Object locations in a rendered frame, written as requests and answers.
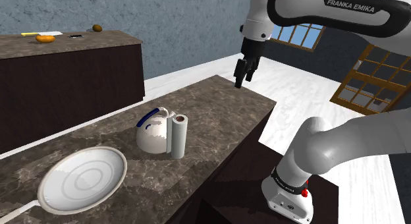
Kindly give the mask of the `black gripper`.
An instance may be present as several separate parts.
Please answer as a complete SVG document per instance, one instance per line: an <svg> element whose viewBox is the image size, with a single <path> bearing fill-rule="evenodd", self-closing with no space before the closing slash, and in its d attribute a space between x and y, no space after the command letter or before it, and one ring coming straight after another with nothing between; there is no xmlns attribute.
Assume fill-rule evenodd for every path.
<svg viewBox="0 0 411 224"><path fill-rule="evenodd" d="M237 61L234 77L236 78L234 87L241 88L244 77L250 82L253 74L258 69L260 57L263 55L265 49L265 41L255 41L248 38L243 38L241 53L244 55L243 59Z"/></svg>

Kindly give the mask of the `dark marble-top kitchen island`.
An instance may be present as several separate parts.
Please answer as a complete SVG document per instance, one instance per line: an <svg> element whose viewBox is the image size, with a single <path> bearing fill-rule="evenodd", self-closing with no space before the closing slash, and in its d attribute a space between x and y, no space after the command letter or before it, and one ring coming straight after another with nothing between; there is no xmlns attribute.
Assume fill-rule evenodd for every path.
<svg viewBox="0 0 411 224"><path fill-rule="evenodd" d="M258 125L275 102L212 76L122 113L0 160L0 217L34 200L43 176L78 150L111 146L126 157L120 188L100 205L75 215L34 207L8 224L164 224ZM164 107L188 118L182 159L148 154L136 143L137 122Z"/></svg>

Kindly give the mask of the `white paper towel roll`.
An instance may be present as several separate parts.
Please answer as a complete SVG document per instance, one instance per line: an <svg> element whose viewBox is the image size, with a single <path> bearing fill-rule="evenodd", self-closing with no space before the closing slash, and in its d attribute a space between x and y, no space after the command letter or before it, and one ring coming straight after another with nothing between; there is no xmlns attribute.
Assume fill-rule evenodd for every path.
<svg viewBox="0 0 411 224"><path fill-rule="evenodd" d="M175 159L184 157L188 117L178 114L172 118L171 156Z"/></svg>

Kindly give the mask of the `dark robot stand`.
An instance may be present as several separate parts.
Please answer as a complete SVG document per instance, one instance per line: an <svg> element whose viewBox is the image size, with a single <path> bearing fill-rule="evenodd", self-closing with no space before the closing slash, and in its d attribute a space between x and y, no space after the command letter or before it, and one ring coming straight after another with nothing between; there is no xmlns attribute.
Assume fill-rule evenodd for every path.
<svg viewBox="0 0 411 224"><path fill-rule="evenodd" d="M246 143L206 186L196 224L297 224L269 209L262 181L282 158L259 142ZM338 224L339 188L314 175L309 179L314 202L311 224Z"/></svg>

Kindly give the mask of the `large wooden framed window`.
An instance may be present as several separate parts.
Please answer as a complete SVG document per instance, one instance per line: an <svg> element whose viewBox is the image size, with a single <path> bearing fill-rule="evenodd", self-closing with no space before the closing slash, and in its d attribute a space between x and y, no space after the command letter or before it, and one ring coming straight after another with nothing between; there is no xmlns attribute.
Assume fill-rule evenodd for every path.
<svg viewBox="0 0 411 224"><path fill-rule="evenodd" d="M411 92L411 57L369 44L330 101L363 115L392 111Z"/></svg>

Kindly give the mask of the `dark marble-top counter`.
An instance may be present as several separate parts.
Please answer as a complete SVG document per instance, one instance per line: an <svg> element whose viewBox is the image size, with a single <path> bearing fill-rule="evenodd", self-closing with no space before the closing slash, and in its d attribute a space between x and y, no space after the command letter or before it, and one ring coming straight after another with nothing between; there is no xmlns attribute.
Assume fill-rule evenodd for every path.
<svg viewBox="0 0 411 224"><path fill-rule="evenodd" d="M52 43L0 35L0 154L142 101L142 41L119 30Z"/></svg>

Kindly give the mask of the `white frying pan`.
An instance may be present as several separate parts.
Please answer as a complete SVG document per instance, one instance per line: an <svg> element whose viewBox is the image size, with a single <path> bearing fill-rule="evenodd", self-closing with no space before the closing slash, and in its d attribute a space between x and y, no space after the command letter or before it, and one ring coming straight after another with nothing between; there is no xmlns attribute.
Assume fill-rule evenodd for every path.
<svg viewBox="0 0 411 224"><path fill-rule="evenodd" d="M45 174L36 200L4 215L0 218L0 224L34 206L55 215L87 211L113 195L122 184L126 172L126 157L115 148L95 146L74 152Z"/></svg>

